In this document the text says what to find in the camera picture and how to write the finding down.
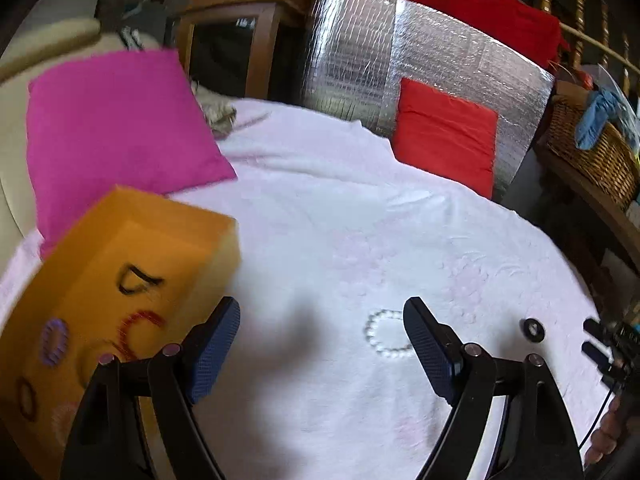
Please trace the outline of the right hand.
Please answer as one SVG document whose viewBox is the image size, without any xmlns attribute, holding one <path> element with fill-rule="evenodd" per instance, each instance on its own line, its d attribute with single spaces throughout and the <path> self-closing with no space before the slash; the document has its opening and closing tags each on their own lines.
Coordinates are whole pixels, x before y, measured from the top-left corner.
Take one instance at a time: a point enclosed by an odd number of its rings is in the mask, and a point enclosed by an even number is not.
<svg viewBox="0 0 640 480">
<path fill-rule="evenodd" d="M 600 420 L 598 429 L 594 430 L 589 438 L 589 448 L 585 452 L 585 465 L 596 464 L 603 457 L 611 455 L 623 431 L 629 431 L 629 429 L 628 419 L 620 416 L 620 397 L 616 396 Z"/>
</svg>

